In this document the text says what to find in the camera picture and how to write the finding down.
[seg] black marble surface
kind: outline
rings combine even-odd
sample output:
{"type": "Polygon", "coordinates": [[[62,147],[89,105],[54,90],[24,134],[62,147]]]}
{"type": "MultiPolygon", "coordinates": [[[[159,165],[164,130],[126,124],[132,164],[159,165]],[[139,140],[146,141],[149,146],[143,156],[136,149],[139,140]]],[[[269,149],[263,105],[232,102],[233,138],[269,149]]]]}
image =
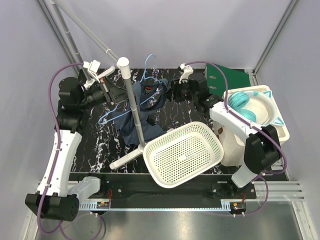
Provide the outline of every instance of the black marble surface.
{"type": "MultiPolygon", "coordinates": [[[[132,83],[140,81],[143,72],[143,69],[133,69],[131,71],[132,83]]],[[[180,73],[177,69],[148,69],[146,72],[147,77],[153,76],[158,79],[168,80],[176,78],[179,75],[180,73]]],[[[123,79],[117,70],[112,76],[109,76],[109,78],[117,86],[124,87],[123,79]]],[[[117,111],[122,112],[126,107],[127,103],[123,102],[120,104],[117,111]]],[[[72,172],[148,173],[148,169],[142,156],[115,171],[109,168],[110,163],[137,148],[136,145],[126,145],[124,143],[119,132],[115,129],[113,122],[109,122],[105,125],[98,124],[99,118],[113,108],[114,106],[101,104],[89,110],[89,123],[73,160],[71,168],[72,172]]],[[[150,122],[161,126],[164,130],[171,128],[175,129],[194,121],[203,122],[211,128],[213,127],[212,121],[204,118],[196,111],[193,103],[187,101],[176,103],[167,100],[161,109],[158,109],[155,113],[150,115],[149,120],[150,122]]],[[[236,166],[225,167],[218,164],[206,171],[205,174],[233,174],[237,169],[236,166]]]]}

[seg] metal rod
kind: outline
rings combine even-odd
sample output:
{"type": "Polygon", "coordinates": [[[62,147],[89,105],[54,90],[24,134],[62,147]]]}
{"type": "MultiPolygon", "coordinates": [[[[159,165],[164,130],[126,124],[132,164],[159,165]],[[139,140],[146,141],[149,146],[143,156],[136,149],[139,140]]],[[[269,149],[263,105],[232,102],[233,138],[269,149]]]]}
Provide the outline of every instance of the metal rod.
{"type": "Polygon", "coordinates": [[[138,113],[138,108],[137,108],[137,103],[136,103],[136,98],[135,98],[135,94],[134,94],[134,90],[132,89],[132,83],[131,83],[131,77],[128,79],[123,79],[124,84],[125,84],[125,88],[126,88],[126,92],[128,94],[128,98],[129,98],[129,102],[130,102],[130,108],[132,111],[132,116],[133,116],[133,121],[134,121],[134,125],[136,128],[136,132],[138,134],[138,138],[139,138],[139,143],[140,146],[142,148],[144,148],[146,146],[145,143],[145,138],[144,138],[144,134],[142,131],[142,126],[141,126],[141,122],[140,122],[140,118],[139,118],[139,113],[138,113]]]}
{"type": "MultiPolygon", "coordinates": [[[[58,25],[57,25],[55,19],[53,18],[51,12],[49,11],[47,4],[44,2],[44,0],[36,0],[36,2],[38,3],[40,10],[42,11],[51,30],[53,31],[54,36],[56,37],[56,39],[57,39],[59,45],[61,46],[68,61],[71,64],[77,63],[76,59],[74,58],[71,50],[69,49],[69,46],[67,45],[67,43],[63,37],[60,29],[58,28],[58,25]]],[[[80,71],[79,66],[74,66],[73,70],[76,75],[79,75],[79,71],[80,71]]]]}
{"type": "Polygon", "coordinates": [[[288,4],[288,7],[286,8],[286,10],[284,11],[282,18],[280,20],[280,22],[278,23],[278,25],[276,26],[268,44],[266,45],[259,61],[257,62],[255,68],[253,69],[254,74],[256,75],[262,64],[264,63],[264,61],[266,60],[269,52],[271,51],[271,48],[273,47],[273,45],[275,44],[279,34],[281,33],[282,29],[284,28],[288,18],[290,17],[291,13],[293,12],[293,10],[295,9],[297,3],[299,2],[299,0],[291,0],[290,3],[288,4]]]}
{"type": "MultiPolygon", "coordinates": [[[[70,43],[70,45],[71,45],[71,47],[72,47],[72,49],[74,51],[74,54],[76,55],[76,57],[78,59],[78,63],[83,63],[84,60],[81,57],[81,54],[80,54],[80,52],[79,52],[79,50],[77,48],[77,45],[75,43],[74,38],[71,35],[71,32],[70,32],[70,30],[69,30],[69,28],[67,26],[67,23],[66,23],[66,21],[64,19],[64,16],[62,16],[61,11],[60,11],[59,7],[56,5],[56,3],[52,2],[52,6],[53,6],[53,9],[54,9],[54,11],[55,11],[55,13],[56,13],[61,25],[62,25],[64,33],[65,33],[66,37],[69,40],[69,43],[70,43]]],[[[83,66],[82,66],[82,70],[83,70],[83,73],[85,75],[85,78],[87,80],[90,80],[91,77],[90,77],[89,73],[87,72],[87,70],[83,66]]]]}
{"type": "Polygon", "coordinates": [[[75,24],[79,26],[88,36],[91,38],[95,44],[97,44],[106,54],[109,54],[110,57],[117,62],[118,61],[118,56],[114,54],[114,52],[104,44],[104,42],[97,36],[95,35],[61,0],[53,0],[56,5],[61,8],[65,14],[69,16],[69,18],[74,21],[75,24]]]}

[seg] metal floor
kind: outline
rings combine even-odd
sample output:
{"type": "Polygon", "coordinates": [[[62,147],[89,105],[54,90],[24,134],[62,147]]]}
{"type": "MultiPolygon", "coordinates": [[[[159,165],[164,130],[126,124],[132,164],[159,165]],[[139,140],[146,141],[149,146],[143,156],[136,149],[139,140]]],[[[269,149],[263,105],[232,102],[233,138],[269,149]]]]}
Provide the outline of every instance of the metal floor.
{"type": "MultiPolygon", "coordinates": [[[[258,207],[248,202],[247,212],[258,207]]],[[[65,222],[66,235],[72,240],[90,240],[98,232],[98,218],[79,212],[78,220],[65,222]]],[[[268,202],[265,208],[246,217],[220,217],[206,212],[117,212],[103,215],[104,226],[97,240],[302,240],[290,202],[268,202]]],[[[56,222],[43,221],[45,229],[56,222]]],[[[37,234],[36,240],[64,240],[58,232],[37,234]]]]}

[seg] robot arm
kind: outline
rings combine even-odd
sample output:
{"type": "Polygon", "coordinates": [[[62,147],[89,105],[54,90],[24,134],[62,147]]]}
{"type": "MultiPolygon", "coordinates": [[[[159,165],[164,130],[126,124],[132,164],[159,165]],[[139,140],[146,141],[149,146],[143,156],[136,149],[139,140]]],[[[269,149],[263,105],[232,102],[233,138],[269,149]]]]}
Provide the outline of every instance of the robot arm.
{"type": "Polygon", "coordinates": [[[84,66],[93,79],[81,84],[76,78],[67,77],[59,83],[60,100],[56,118],[60,128],[60,149],[57,149],[58,134],[55,133],[51,156],[41,183],[35,194],[27,194],[25,198],[25,204],[37,214],[56,151],[59,151],[50,186],[41,208],[41,217],[44,219],[73,221],[80,203],[100,190],[100,179],[92,176],[85,177],[68,189],[72,162],[89,119],[86,110],[101,103],[114,105],[128,98],[125,89],[118,88],[102,78],[113,73],[115,67],[112,66],[97,75],[99,62],[85,62],[84,66]]]}
{"type": "MultiPolygon", "coordinates": [[[[170,90],[166,96],[171,101],[188,100],[193,102],[199,112],[233,131],[245,143],[244,165],[231,177],[236,190],[245,188],[261,172],[278,161],[281,155],[266,137],[252,128],[252,125],[248,126],[230,114],[225,108],[224,100],[209,93],[207,80],[203,73],[190,71],[189,67],[184,64],[180,65],[180,69],[184,73],[179,79],[171,81],[170,90]]],[[[263,127],[251,123],[280,146],[277,130],[272,125],[263,127]]]]}

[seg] white basket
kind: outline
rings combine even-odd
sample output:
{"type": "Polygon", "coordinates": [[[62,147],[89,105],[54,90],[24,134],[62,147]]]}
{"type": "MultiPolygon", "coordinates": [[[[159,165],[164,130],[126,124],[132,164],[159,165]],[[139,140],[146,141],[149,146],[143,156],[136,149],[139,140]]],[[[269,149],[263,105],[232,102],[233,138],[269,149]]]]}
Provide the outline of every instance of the white basket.
{"type": "Polygon", "coordinates": [[[174,188],[220,163],[224,149],[202,122],[191,122],[153,141],[143,150],[145,164],[163,188],[174,188]]]}

